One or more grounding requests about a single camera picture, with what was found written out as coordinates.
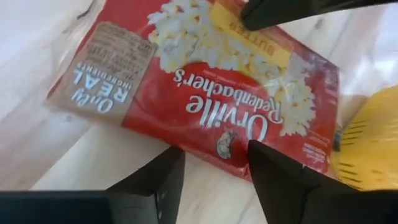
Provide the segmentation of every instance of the microwave popcorn bag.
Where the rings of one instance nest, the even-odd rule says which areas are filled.
[[[338,69],[278,27],[243,29],[233,0],[107,1],[49,100],[245,179],[257,139],[326,172]]]

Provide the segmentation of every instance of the brown label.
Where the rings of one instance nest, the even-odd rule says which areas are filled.
[[[101,22],[73,59],[53,97],[59,106],[120,124],[156,45]]]

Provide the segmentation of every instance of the white wooden surface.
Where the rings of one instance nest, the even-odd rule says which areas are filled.
[[[341,66],[347,71],[343,79],[352,80],[356,78],[354,68],[362,63],[361,55],[374,40],[377,32],[370,31],[377,29],[383,10],[342,11],[281,27]],[[39,50],[48,52],[49,46]],[[53,77],[43,72],[45,66],[37,64],[23,76],[17,72],[21,67],[9,65],[0,67],[0,81],[5,80],[0,82],[0,103],[6,105],[0,110],[0,189],[106,189],[167,148],[147,136],[49,110],[43,102]],[[352,96],[342,98],[360,101]],[[341,114],[353,110],[340,109]],[[178,223],[265,222],[252,184],[187,156]]]

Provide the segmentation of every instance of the yellow butter label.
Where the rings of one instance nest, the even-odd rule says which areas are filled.
[[[251,49],[256,55],[264,57],[268,62],[281,68],[289,65],[290,52],[278,43],[267,38],[258,31],[246,30],[241,21],[220,3],[215,2],[210,12],[211,20],[226,33],[241,41],[243,45]]]

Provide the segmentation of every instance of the yellow object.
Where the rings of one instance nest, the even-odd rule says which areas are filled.
[[[339,179],[358,190],[398,189],[398,86],[373,95],[345,129],[332,157]]]
[[[232,12],[225,9],[220,3],[215,2],[210,12],[211,20],[223,31],[240,40],[255,55],[260,55],[268,62],[281,68],[287,68],[290,62],[291,52],[285,50],[278,43],[267,38],[259,31],[246,30],[242,22]]]

